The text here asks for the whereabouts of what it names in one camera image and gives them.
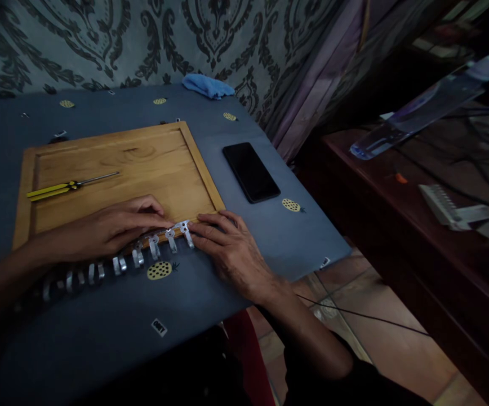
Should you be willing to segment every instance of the screwdriver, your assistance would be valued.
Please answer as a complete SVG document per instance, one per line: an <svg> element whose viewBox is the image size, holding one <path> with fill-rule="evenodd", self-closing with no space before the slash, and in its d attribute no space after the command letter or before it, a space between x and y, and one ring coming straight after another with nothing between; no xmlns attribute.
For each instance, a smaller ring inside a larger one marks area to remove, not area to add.
<svg viewBox="0 0 489 406"><path fill-rule="evenodd" d="M69 190L77 190L82 185L84 185L85 183L94 182L95 180L108 178L110 176L118 175L118 174L119 174L119 172L113 172L113 173L110 173L107 175L98 176L97 178L83 180L81 182L78 182L76 180L71 180L68 183L60 183L60 184L55 185L55 186L49 186L48 188L45 188L45 189L40 189L37 191L29 192L26 194L26 196L30 199L30 201L37 201L37 200L41 200L41 199L46 198L46 197L59 195L61 193L67 192Z"/></svg>

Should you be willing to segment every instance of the dark clothing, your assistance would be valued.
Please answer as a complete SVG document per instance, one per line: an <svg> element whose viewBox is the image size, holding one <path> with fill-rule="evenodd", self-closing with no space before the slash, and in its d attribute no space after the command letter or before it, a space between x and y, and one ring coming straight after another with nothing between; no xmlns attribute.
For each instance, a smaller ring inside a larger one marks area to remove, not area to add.
<svg viewBox="0 0 489 406"><path fill-rule="evenodd" d="M423 398L360 361L353 354L352 372L338 381L318 377L288 346L288 394L285 405L429 405ZM128 375L106 385L78 404L100 399L126 404L141 401L156 405L251 405L242 386L242 368L220 327L213 327Z"/></svg>

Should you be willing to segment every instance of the hand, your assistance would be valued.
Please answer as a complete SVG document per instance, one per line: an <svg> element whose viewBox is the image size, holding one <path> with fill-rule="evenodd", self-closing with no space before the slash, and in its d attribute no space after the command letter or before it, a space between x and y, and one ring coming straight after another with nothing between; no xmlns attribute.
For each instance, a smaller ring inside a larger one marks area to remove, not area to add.
<svg viewBox="0 0 489 406"><path fill-rule="evenodd" d="M27 245L47 262L75 262L111 255L151 227L168 228L164 209L146 195L117 203L37 235Z"/></svg>
<svg viewBox="0 0 489 406"><path fill-rule="evenodd" d="M216 224L225 231L204 224L189 224L191 231L202 236L192 235L194 244L212 256L219 276L255 304L269 302L284 282L265 263L243 219L231 211L221 210L220 214L200 214L198 220Z"/></svg>

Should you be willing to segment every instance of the sleeve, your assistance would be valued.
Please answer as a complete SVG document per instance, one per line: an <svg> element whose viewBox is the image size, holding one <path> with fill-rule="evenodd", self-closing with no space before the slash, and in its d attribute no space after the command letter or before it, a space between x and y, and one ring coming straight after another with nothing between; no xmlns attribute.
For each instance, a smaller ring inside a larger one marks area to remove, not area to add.
<svg viewBox="0 0 489 406"><path fill-rule="evenodd" d="M288 394L285 405L430 405L425 399L382 376L376 367L361 361L349 344L332 333L352 354L353 369L346 377L329 381L321 378L303 362L296 351L286 347L286 383Z"/></svg>

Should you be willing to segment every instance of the table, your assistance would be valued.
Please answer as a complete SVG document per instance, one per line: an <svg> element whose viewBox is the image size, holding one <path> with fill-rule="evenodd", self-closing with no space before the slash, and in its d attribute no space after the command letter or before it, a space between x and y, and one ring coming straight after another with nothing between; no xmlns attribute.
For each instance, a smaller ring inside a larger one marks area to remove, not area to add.
<svg viewBox="0 0 489 406"><path fill-rule="evenodd" d="M163 104L154 99L166 98ZM75 108L59 101L68 99ZM237 117L224 118L224 113ZM27 113L29 118L22 117ZM21 154L61 130L70 139L187 122L228 210L240 214L274 272L291 281L318 269L328 258L350 254L314 199L282 161L264 132L234 97L214 101L181 85L142 86L0 100L0 258L11 247ZM278 184L281 195L251 205L222 154L226 145L250 142ZM289 198L306 209L294 213ZM177 241L179 271L152 282L146 268L65 297L13 326L0 339L0 404L68 404L250 305L212 271L210 259ZM166 245L162 259L172 261ZM164 337L151 327L158 319Z"/></svg>
<svg viewBox="0 0 489 406"><path fill-rule="evenodd" d="M458 134L446 125L453 124L438 123L428 134ZM440 225L417 187L437 181L397 151L354 157L349 148L364 134L341 131L310 144L297 163L299 178L489 403L489 273L475 266L488 241ZM486 187L468 166L445 165L423 143L411 140L401 150L455 184ZM447 192L460 206L475 204Z"/></svg>

